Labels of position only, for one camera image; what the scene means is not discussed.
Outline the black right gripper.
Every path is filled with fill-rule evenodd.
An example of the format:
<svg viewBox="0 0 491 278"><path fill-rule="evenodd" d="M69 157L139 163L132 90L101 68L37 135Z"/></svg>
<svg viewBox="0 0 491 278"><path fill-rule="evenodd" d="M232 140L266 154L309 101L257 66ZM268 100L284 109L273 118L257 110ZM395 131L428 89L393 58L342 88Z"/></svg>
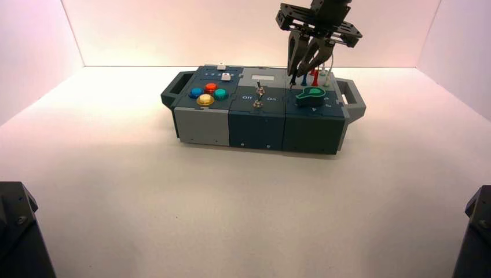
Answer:
<svg viewBox="0 0 491 278"><path fill-rule="evenodd" d="M290 31L288 76L302 76L326 62L335 43L354 48L362 34L345 20L350 1L312 1L308 8L281 3L276 23Z"/></svg>

